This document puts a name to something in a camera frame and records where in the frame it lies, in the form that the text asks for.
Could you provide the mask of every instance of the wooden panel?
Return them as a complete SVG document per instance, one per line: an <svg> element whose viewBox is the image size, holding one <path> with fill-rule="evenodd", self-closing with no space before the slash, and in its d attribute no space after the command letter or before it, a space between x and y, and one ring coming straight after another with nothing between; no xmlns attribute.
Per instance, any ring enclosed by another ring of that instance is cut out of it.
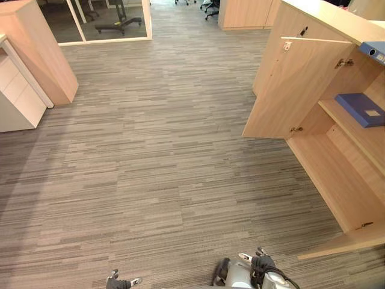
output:
<svg viewBox="0 0 385 289"><path fill-rule="evenodd" d="M0 90L4 90L19 73L17 67L6 57L0 65Z"/></svg>
<svg viewBox="0 0 385 289"><path fill-rule="evenodd" d="M78 83L42 12L34 0L18 2L23 6L13 14L0 11L0 30L54 104L72 102Z"/></svg>
<svg viewBox="0 0 385 289"><path fill-rule="evenodd" d="M376 222L362 229L353 230L306 252L298 259L308 259L335 253L348 252L385 243L385 222Z"/></svg>
<svg viewBox="0 0 385 289"><path fill-rule="evenodd" d="M303 130L295 132L295 135L325 134L334 124L334 120L316 104L301 122Z"/></svg>
<svg viewBox="0 0 385 289"><path fill-rule="evenodd" d="M26 87L18 100L15 102L14 106L34 127L37 127L44 111L47 108L30 86Z"/></svg>
<svg viewBox="0 0 385 289"><path fill-rule="evenodd" d="M287 143L344 232L385 219L385 205L326 135L292 137Z"/></svg>
<svg viewBox="0 0 385 289"><path fill-rule="evenodd" d="M385 29L322 0L282 0L317 22L337 31L349 41L361 45L364 41L382 41Z"/></svg>
<svg viewBox="0 0 385 289"><path fill-rule="evenodd" d="M271 2L269 14L266 19L265 27L272 27L274 25L274 21L276 20L279 6L281 4L281 0L273 0Z"/></svg>
<svg viewBox="0 0 385 289"><path fill-rule="evenodd" d="M227 0L223 28L245 27L246 14L252 0Z"/></svg>
<svg viewBox="0 0 385 289"><path fill-rule="evenodd" d="M381 83L382 79L378 77L384 72L384 67L364 55L358 48L355 48L346 57L353 59L354 65L338 71L336 77L321 96L321 99L334 99L338 93L364 92L375 80L376 83L372 90L378 91L370 94L379 94L379 98L383 99L385 95L385 82Z"/></svg>
<svg viewBox="0 0 385 289"><path fill-rule="evenodd" d="M309 39L328 39L328 40L345 40L343 36L328 29L321 23L313 20L305 14L288 6L284 2L279 6L279 12L276 16L277 21L271 30L269 41L263 55L262 63L257 71L256 78L253 83L253 92L259 94L261 87L265 85L265 79L273 68L276 54L282 47L279 46L280 38L297 37L299 33L307 27L304 38Z"/></svg>
<svg viewBox="0 0 385 289"><path fill-rule="evenodd" d="M335 100L319 101L319 104L382 174L385 175L384 127L363 128L353 116Z"/></svg>
<svg viewBox="0 0 385 289"><path fill-rule="evenodd" d="M226 18L227 2L228 0L222 0L219 7L218 26L220 28L223 28L224 20Z"/></svg>
<svg viewBox="0 0 385 289"><path fill-rule="evenodd" d="M27 85L24 76L18 73L4 90L4 95L14 104Z"/></svg>
<svg viewBox="0 0 385 289"><path fill-rule="evenodd" d="M382 68L381 73L364 91L364 94L372 99L372 101L374 101L379 107L385 110L385 69L383 67L380 68Z"/></svg>
<svg viewBox="0 0 385 289"><path fill-rule="evenodd" d="M327 135L352 166L356 168L356 171L368 186L370 186L380 201L385 204L385 176L372 164L338 125L334 125Z"/></svg>
<svg viewBox="0 0 385 289"><path fill-rule="evenodd" d="M246 27L263 27L269 14L272 0L251 0L246 14Z"/></svg>
<svg viewBox="0 0 385 289"><path fill-rule="evenodd" d="M288 51L283 49L285 42L291 42ZM290 129L301 124L337 73L338 60L355 47L350 42L290 37L282 37L278 46L281 49L250 113L245 137L290 137Z"/></svg>

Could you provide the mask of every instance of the chair base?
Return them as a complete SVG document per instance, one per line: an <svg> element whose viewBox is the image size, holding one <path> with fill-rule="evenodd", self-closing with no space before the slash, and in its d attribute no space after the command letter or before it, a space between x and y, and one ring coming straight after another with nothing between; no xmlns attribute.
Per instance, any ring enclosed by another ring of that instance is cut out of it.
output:
<svg viewBox="0 0 385 289"><path fill-rule="evenodd" d="M125 20L123 22L117 22L118 24L100 24L95 25L95 29L98 30L99 33L102 33L102 30L119 30L122 34L125 34L125 27L132 22L138 22L139 26L142 25L142 18L135 17L129 20Z"/></svg>

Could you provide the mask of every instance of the blue binder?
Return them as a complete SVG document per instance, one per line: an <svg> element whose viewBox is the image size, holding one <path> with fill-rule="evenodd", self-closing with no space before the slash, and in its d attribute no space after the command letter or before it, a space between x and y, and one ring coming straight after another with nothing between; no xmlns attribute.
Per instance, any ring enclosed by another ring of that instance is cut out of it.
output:
<svg viewBox="0 0 385 289"><path fill-rule="evenodd" d="M363 93L344 93L335 100L364 128L385 125L385 111Z"/></svg>

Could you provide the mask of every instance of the glass wall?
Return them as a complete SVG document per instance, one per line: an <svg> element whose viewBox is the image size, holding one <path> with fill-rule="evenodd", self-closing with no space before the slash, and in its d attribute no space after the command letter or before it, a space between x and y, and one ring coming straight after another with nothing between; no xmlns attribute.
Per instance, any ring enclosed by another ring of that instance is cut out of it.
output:
<svg viewBox="0 0 385 289"><path fill-rule="evenodd" d="M37 3L58 43L82 41L66 0L38 0Z"/></svg>
<svg viewBox="0 0 385 289"><path fill-rule="evenodd" d="M147 37L142 2L38 0L58 43Z"/></svg>

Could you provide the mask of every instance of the floor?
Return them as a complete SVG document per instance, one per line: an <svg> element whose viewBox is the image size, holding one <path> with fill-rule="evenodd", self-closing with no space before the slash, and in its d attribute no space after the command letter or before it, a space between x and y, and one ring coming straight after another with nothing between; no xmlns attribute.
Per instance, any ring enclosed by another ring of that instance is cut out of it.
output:
<svg viewBox="0 0 385 289"><path fill-rule="evenodd" d="M119 30L102 30L99 33L95 29L95 25L113 24L119 19L116 8L106 8L105 1L93 2L95 11L99 16L94 16L94 21L91 21L89 16L86 16L87 23L83 23L80 15L78 15L79 23L83 30L86 40L102 40L102 39L121 39L133 37L146 37L146 25L144 23L143 8L142 7L125 7L128 19L134 17L142 18L142 24L131 23L126 26L125 34L123 35ZM88 6L84 8L84 13L88 12ZM72 14L66 3L50 3L41 5L44 17L46 18L49 27L52 30L58 43L82 41L79 31L75 25Z"/></svg>
<svg viewBox="0 0 385 289"><path fill-rule="evenodd" d="M173 0L152 17L152 41L63 48L74 103L0 135L2 288L101 289L114 268L141 289L207 285L256 246L301 288L384 278L384 246L297 260L340 228L283 140L241 137L269 31Z"/></svg>

